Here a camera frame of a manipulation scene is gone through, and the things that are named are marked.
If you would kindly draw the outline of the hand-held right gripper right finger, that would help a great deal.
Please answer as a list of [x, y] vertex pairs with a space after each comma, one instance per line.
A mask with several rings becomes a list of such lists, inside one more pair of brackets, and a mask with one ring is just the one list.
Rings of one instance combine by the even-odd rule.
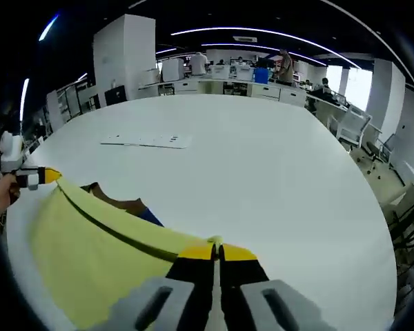
[[222, 244], [221, 309], [229, 330], [334, 330], [316, 303], [280, 279], [269, 279], [249, 250]]

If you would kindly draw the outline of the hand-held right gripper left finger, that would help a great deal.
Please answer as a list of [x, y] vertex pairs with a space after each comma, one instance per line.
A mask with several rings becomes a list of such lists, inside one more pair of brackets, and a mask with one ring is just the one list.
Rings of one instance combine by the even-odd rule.
[[213, 304], [216, 245], [184, 249], [164, 277], [116, 302], [100, 330], [204, 330]]

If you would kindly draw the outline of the person's left hand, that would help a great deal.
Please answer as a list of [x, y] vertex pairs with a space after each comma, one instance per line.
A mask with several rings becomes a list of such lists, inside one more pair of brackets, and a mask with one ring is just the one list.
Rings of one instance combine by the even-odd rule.
[[0, 216], [20, 197], [20, 187], [14, 174], [0, 178]]

